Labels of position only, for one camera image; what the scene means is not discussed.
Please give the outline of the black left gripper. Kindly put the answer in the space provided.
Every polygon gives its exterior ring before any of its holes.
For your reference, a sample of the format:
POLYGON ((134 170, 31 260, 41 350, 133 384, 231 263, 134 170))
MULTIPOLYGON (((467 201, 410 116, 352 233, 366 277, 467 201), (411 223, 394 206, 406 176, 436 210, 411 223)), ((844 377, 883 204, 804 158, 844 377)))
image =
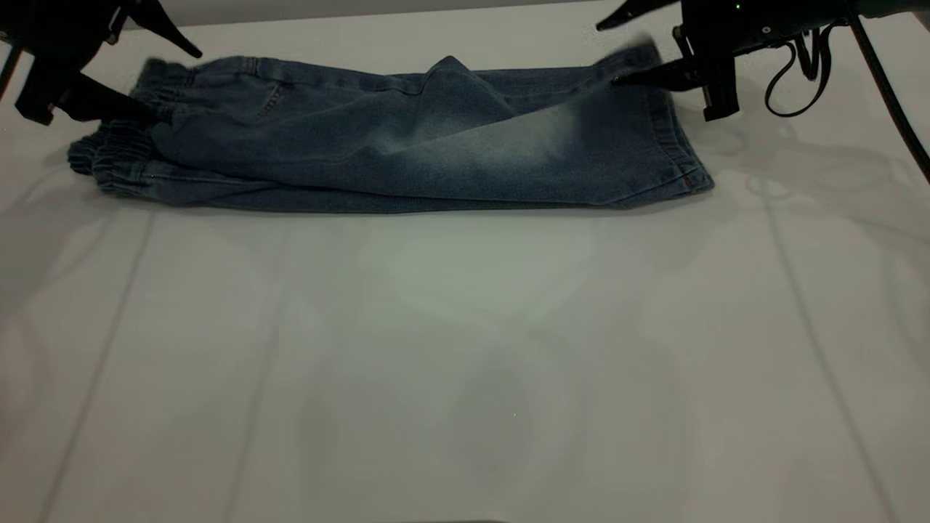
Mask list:
POLYGON ((46 126, 56 108, 80 122, 156 121, 156 111, 147 104, 82 73, 104 43, 118 41, 128 17, 191 57, 203 56, 160 1, 3 1, 2 41, 11 50, 2 69, 2 89, 21 54, 33 57, 15 102, 20 115, 46 126))

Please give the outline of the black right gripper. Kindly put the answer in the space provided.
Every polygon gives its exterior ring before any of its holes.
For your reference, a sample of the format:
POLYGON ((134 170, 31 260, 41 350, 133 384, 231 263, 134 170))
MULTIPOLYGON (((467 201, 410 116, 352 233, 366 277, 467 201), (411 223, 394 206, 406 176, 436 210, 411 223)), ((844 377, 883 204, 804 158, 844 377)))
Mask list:
MULTIPOLYGON (((625 1, 595 24, 597 32, 613 30, 651 12, 680 1, 625 1)), ((683 57, 654 68, 621 74, 615 86, 648 86, 668 92, 702 89, 706 121, 734 115, 740 110, 735 87, 735 59, 762 49, 786 47, 788 64, 770 81, 764 95, 767 109, 779 117, 806 112, 826 89, 833 72, 828 46, 831 30, 844 25, 841 1, 683 1, 683 23, 675 37, 683 57), (810 81, 818 82, 811 102, 789 113, 772 108, 770 98, 777 82, 793 64, 810 81)))

